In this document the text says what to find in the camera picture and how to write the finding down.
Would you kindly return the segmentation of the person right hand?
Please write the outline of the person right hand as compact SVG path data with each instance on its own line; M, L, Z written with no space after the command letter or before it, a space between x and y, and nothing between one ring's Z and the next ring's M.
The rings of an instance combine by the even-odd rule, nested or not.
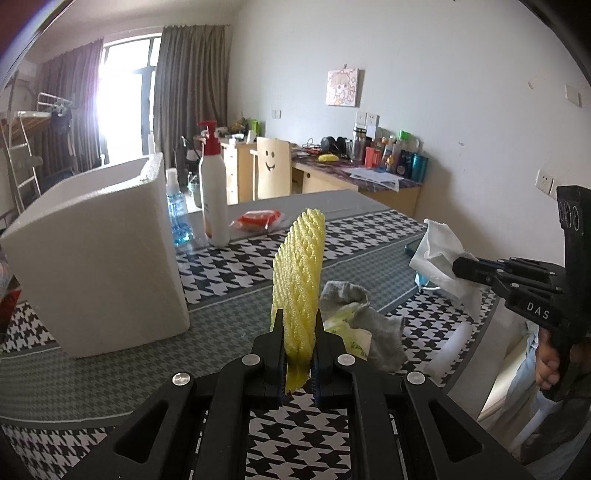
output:
M583 373L590 372L589 337L586 337L581 344L571 348L570 361L572 364L578 365ZM549 390L558 383L560 362L561 356L551 343L550 332L540 327L536 349L535 382L541 390Z

